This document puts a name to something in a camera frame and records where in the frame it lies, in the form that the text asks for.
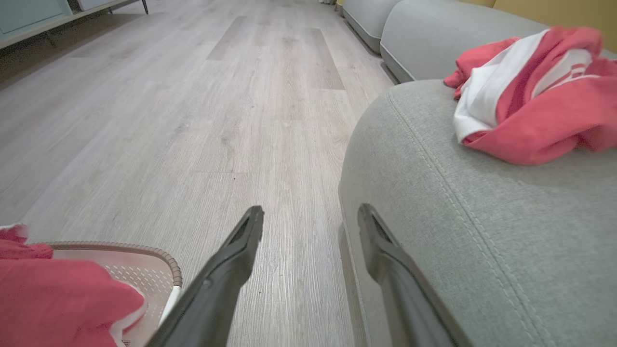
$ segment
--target sofa stitching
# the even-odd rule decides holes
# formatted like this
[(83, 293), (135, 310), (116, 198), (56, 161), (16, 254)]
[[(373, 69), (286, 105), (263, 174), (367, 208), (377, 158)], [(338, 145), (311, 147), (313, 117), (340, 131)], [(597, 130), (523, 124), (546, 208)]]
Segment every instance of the sofa stitching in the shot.
[[(416, 142), (420, 145), (420, 148), (422, 149), (421, 151), (419, 151), (420, 156), (422, 157), (422, 160), (424, 160), (424, 163), (426, 164), (426, 166), (429, 168), (429, 170), (431, 171), (431, 173), (435, 176), (441, 190), (444, 192), (444, 194), (446, 195), (446, 197), (448, 198), (448, 200), (450, 201), (450, 204), (452, 205), (452, 207), (454, 208), (454, 210), (456, 211), (458, 218), (463, 222), (463, 225), (465, 226), (465, 228), (467, 229), (468, 233), (470, 234), (472, 240), (476, 243), (476, 246), (478, 247), (478, 249), (480, 250), (480, 252), (482, 253), (482, 256), (484, 257), (484, 260), (486, 261), (486, 263), (489, 265), (489, 267), (491, 268), (491, 271), (493, 272), (493, 274), (495, 275), (495, 278), (497, 279), (497, 281), (499, 282), (499, 285), (501, 286), (501, 289), (506, 297), (506, 299), (508, 299), (508, 301), (510, 302), (510, 305), (512, 306), (512, 308), (514, 309), (514, 312), (516, 313), (516, 315), (519, 318), (519, 321), (521, 322), (521, 324), (523, 325), (523, 328), (525, 329), (525, 332), (527, 333), (529, 339), (531, 340), (531, 342), (533, 343), (534, 346), (536, 346), (536, 342), (534, 341), (533, 336), (531, 335), (531, 332), (529, 331), (529, 329), (527, 328), (527, 325), (525, 324), (523, 317), (521, 316), (521, 313), (518, 311), (518, 309), (516, 308), (516, 305), (514, 304), (514, 302), (512, 301), (510, 295), (508, 294), (508, 291), (505, 288), (505, 285), (503, 284), (503, 281), (501, 280), (501, 278), (499, 278), (499, 275), (497, 274), (497, 271), (495, 270), (494, 266), (491, 264), (489, 257), (487, 256), (486, 252), (484, 252), (484, 250), (482, 249), (482, 246), (480, 245), (480, 242), (476, 239), (476, 237), (473, 235), (473, 232), (470, 229), (470, 226), (468, 225), (467, 221), (465, 220), (465, 218), (461, 215), (460, 211), (458, 210), (458, 208), (456, 207), (456, 204), (454, 203), (454, 200), (452, 199), (452, 197), (450, 196), (450, 194), (448, 194), (447, 190), (445, 189), (445, 187), (442, 184), (442, 180), (445, 182), (445, 177), (443, 176), (442, 172), (439, 172), (438, 170), (435, 170), (434, 168), (431, 167), (429, 161), (427, 160), (427, 158), (424, 156), (424, 154), (422, 153), (423, 151), (426, 151), (425, 146), (420, 142), (420, 139), (417, 138), (417, 136), (413, 136), (408, 130), (411, 130), (411, 126), (409, 125), (409, 123), (407, 123), (407, 121), (405, 121), (405, 119), (402, 117), (399, 108), (397, 107), (397, 104), (395, 103), (395, 101), (392, 98), (392, 94), (391, 92), (387, 93), (387, 100), (389, 101), (389, 103), (392, 105), (392, 107), (394, 108), (394, 110), (397, 113), (397, 120), (399, 122), (399, 124), (401, 125), (401, 127), (405, 130), (405, 132), (407, 133), (408, 137)], [(441, 180), (439, 179), (439, 176), (437, 175), (437, 172), (439, 172), (439, 174), (442, 176)]]
[[(542, 330), (547, 334), (547, 338), (549, 339), (549, 343), (552, 346), (555, 346), (555, 342), (552, 339), (551, 334), (549, 333), (549, 331), (546, 329), (546, 326), (544, 325), (544, 322), (542, 321), (542, 319), (537, 315), (536, 312), (536, 308), (531, 304), (531, 300), (529, 299), (529, 297), (527, 296), (527, 294), (525, 294), (523, 287), (520, 285), (520, 283), (518, 282), (518, 280), (516, 279), (516, 277), (514, 276), (514, 273), (512, 272), (512, 269), (510, 268), (510, 266), (507, 264), (507, 262), (505, 261), (505, 259), (503, 258), (503, 256), (501, 255), (501, 253), (499, 252), (499, 248), (497, 247), (497, 245), (495, 244), (495, 242), (493, 241), (493, 239), (491, 238), (490, 234), (488, 234), (486, 232), (486, 228), (484, 228), (484, 225), (480, 222), (480, 220), (476, 217), (476, 215), (473, 213), (473, 210), (471, 209), (469, 203), (467, 202), (467, 200), (465, 199), (465, 197), (463, 196), (463, 194), (461, 194), (461, 192), (458, 190), (458, 188), (454, 185), (454, 182), (450, 180), (450, 178), (448, 177), (446, 171), (444, 170), (444, 168), (441, 166), (441, 164), (439, 163), (439, 161), (437, 160), (437, 158), (433, 159), (435, 165), (438, 167), (438, 169), (440, 169), (439, 171), (441, 172), (441, 174), (444, 176), (444, 180), (449, 182), (449, 185), (452, 187), (452, 189), (458, 193), (460, 200), (464, 203), (464, 205), (467, 207), (466, 208), (466, 212), (469, 213), (469, 215), (473, 218), (473, 220), (475, 221), (474, 224), (476, 224), (480, 230), (478, 230), (478, 232), (482, 231), (482, 233), (484, 234), (485, 239), (487, 239), (491, 245), (492, 245), (492, 250), (494, 251), (494, 256), (498, 257), (501, 261), (496, 261), (497, 265), (501, 265), (503, 264), (504, 267), (506, 267), (507, 271), (503, 271), (503, 274), (506, 276), (506, 278), (511, 277), (511, 281), (513, 283), (511, 283), (511, 285), (513, 285), (513, 291), (515, 293), (515, 296), (518, 298), (518, 300), (520, 301), (523, 309), (525, 310), (525, 312), (527, 313), (528, 317), (531, 319), (531, 322), (534, 326), (534, 329), (536, 330), (536, 333), (538, 334), (538, 336), (540, 338), (542, 338), (542, 335), (540, 334), (540, 331), (538, 331), (538, 328), (536, 327), (536, 324), (534, 324), (534, 320), (536, 320), (537, 324), (540, 325), (540, 327), (542, 328)], [(517, 293), (517, 291), (514, 289), (514, 285), (516, 285), (519, 288), (519, 293)]]

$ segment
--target brown woven basket rim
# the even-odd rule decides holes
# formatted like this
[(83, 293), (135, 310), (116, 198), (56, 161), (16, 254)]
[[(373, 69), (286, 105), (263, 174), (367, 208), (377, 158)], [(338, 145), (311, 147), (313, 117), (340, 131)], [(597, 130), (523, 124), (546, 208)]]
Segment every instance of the brown woven basket rim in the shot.
[(173, 285), (182, 287), (182, 271), (180, 271), (180, 267), (178, 266), (176, 259), (160, 248), (105, 241), (55, 241), (46, 242), (45, 244), (49, 245), (54, 250), (84, 249), (93, 251), (98, 250), (138, 253), (145, 254), (147, 256), (155, 256), (165, 261), (172, 270)]

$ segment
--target gray couch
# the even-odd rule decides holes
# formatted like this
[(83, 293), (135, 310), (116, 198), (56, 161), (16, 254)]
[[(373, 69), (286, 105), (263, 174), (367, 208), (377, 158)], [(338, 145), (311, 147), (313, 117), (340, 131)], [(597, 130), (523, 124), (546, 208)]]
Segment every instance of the gray couch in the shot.
[[(542, 29), (504, 12), (445, 3), (394, 7), (381, 46), (401, 68), (388, 64), (399, 79), (442, 78), (453, 72), (457, 51)], [(477, 11), (473, 24), (443, 17), (465, 9)], [(405, 11), (413, 20), (398, 19)], [(516, 21), (527, 24), (517, 28)], [(391, 25), (417, 26), (399, 35), (406, 50)], [(392, 341), (381, 290), (363, 260), (361, 203), (379, 211), (475, 346), (614, 346), (617, 149), (507, 164), (456, 142), (452, 96), (441, 79), (395, 86), (366, 110), (349, 141), (339, 185), (350, 254), (343, 263), (368, 345)]]

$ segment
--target light wood laminate flooring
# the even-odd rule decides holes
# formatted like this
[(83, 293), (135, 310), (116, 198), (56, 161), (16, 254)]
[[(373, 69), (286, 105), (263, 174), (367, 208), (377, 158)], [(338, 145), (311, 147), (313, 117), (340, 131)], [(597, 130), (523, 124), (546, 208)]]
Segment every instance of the light wood laminate flooring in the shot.
[(188, 283), (260, 204), (228, 346), (363, 345), (337, 185), (357, 120), (392, 85), (381, 59), (317, 0), (148, 7), (3, 51), (0, 224), (159, 247)]

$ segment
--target sofa base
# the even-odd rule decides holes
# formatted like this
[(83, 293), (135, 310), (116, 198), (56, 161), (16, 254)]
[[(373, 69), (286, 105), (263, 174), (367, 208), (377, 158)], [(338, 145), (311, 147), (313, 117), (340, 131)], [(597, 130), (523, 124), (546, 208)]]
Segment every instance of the sofa base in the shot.
[(379, 44), (381, 51), (381, 58), (386, 66), (390, 69), (396, 79), (401, 82), (414, 81), (414, 78), (407, 72), (407, 70), (390, 54), (390, 52), (382, 45)]
[(356, 22), (356, 20), (345, 10), (343, 5), (343, 14), (345, 19), (349, 22), (349, 25), (358, 33), (358, 36), (366, 43), (366, 45), (371, 49), (371, 51), (379, 54), (379, 42), (381, 42), (381, 38), (374, 37), (362, 28), (362, 26)]

